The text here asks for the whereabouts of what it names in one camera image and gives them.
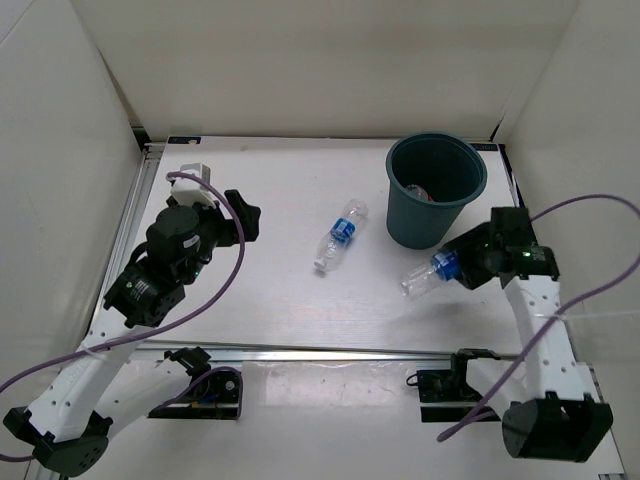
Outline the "blue label bottle white cap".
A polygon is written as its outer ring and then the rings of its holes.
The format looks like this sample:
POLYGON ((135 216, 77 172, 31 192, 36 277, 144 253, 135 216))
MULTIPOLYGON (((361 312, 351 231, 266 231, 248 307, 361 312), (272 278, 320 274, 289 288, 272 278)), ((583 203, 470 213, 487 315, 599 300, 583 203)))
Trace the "blue label bottle white cap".
POLYGON ((313 261, 316 270, 328 272, 339 266, 358 231, 358 225, 367 218, 368 213, 369 208, 364 201, 351 199, 345 205, 341 214, 319 242, 313 261))

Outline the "black label plastic bottle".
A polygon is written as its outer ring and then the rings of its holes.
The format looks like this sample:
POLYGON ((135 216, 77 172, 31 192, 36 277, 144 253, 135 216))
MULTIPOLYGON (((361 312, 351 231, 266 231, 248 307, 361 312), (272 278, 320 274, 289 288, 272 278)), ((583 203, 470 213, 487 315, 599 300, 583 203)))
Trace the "black label plastic bottle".
POLYGON ((433 201, 433 197, 420 185, 410 184, 405 187, 406 191, 414 197, 423 201, 433 201))

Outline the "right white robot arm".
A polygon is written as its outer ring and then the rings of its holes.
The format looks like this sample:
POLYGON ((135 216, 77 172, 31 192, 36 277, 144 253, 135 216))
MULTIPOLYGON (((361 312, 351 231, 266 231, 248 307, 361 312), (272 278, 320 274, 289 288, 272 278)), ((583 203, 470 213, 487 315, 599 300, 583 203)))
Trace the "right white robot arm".
POLYGON ((469 290, 499 279, 514 313, 522 351, 513 361, 490 350, 452 358, 449 387, 460 399, 480 395, 464 423, 492 412, 513 458, 586 462, 613 423, 581 376, 559 319, 560 273, 553 251, 537 243, 527 209, 495 207, 490 219, 448 242, 469 290))

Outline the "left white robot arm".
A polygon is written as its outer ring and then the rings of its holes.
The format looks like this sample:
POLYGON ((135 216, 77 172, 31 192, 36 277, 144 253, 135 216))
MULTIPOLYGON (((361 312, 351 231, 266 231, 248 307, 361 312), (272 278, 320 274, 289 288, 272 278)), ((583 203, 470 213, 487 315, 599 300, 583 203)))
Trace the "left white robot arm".
POLYGON ((209 355, 200 347, 168 351, 159 366, 115 394, 105 391, 142 341, 159 330, 185 297, 216 248, 245 246, 259 235, 261 210, 236 190, 223 205, 203 191, 169 197, 146 239, 104 297, 107 317, 81 346, 61 359, 63 369, 29 405, 3 423, 32 446, 32 459, 69 478, 87 472, 126 426, 178 400, 198 400, 210 386, 209 355))

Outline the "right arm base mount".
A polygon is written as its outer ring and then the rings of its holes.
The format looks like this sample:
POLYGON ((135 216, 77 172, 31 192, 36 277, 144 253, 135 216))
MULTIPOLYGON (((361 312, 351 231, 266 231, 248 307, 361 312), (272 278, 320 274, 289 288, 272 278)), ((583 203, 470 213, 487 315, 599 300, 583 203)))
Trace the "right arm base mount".
POLYGON ((405 384, 416 388, 422 423, 455 423, 462 420, 481 399, 451 370, 418 370, 405 384))

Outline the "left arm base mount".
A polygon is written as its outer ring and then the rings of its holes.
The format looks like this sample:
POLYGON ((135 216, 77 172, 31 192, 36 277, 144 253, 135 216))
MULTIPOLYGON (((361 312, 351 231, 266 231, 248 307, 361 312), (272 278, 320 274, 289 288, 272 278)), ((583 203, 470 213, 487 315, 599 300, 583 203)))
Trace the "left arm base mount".
POLYGON ((244 380, 240 363, 213 363, 211 374, 176 402, 152 410, 149 419, 237 421, 244 380))

